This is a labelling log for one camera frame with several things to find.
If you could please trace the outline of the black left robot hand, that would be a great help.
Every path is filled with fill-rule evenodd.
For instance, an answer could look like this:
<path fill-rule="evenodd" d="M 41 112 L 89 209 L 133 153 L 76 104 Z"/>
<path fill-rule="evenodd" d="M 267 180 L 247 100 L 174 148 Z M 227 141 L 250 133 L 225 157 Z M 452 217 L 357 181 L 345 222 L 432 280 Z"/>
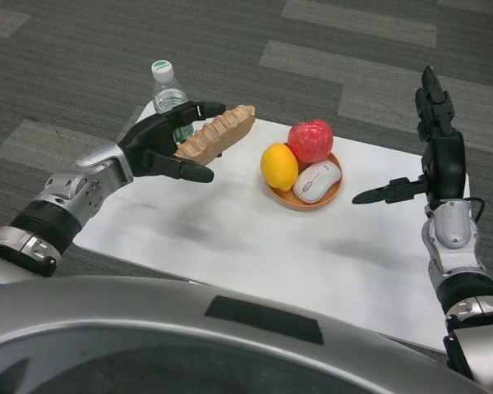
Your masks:
<path fill-rule="evenodd" d="M 175 155 L 173 132 L 194 121 L 203 121 L 225 112 L 222 103 L 188 101 L 136 123 L 118 143 L 134 176 L 167 176 L 199 183 L 210 183 L 214 172 L 191 160 Z"/>

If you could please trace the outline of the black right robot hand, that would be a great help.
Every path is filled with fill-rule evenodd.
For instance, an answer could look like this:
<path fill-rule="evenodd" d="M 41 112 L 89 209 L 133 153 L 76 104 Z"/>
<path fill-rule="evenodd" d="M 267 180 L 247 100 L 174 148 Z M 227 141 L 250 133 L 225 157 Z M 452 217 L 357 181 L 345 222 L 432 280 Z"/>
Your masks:
<path fill-rule="evenodd" d="M 416 181 L 398 178 L 388 185 L 362 192 L 353 204 L 384 201 L 395 204 L 424 194 L 431 204 L 444 199 L 461 199 L 466 180 L 466 158 L 462 134 L 452 125 L 454 106 L 449 92 L 442 89 L 431 66 L 422 72 L 422 86 L 415 93 L 419 122 L 417 132 L 426 143 L 422 174 Z"/>

